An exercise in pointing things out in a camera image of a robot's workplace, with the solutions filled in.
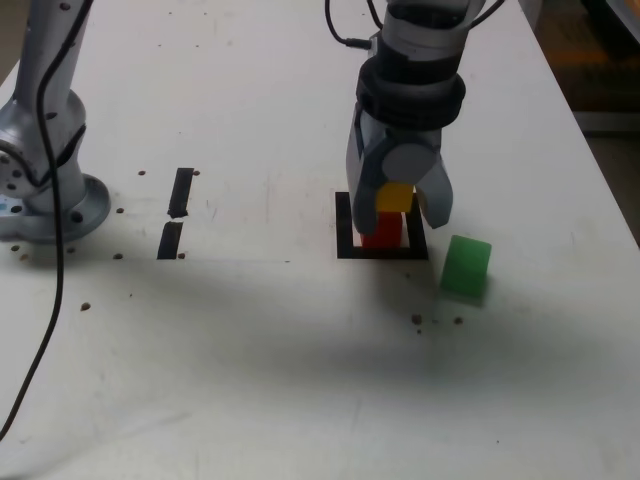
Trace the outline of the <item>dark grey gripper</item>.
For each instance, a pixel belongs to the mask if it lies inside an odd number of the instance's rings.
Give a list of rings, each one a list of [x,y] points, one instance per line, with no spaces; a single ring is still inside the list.
[[[412,185],[432,229],[449,222],[453,190],[441,156],[442,131],[414,131],[385,124],[354,105],[346,151],[346,174],[354,226],[372,235],[377,192],[387,180]]]

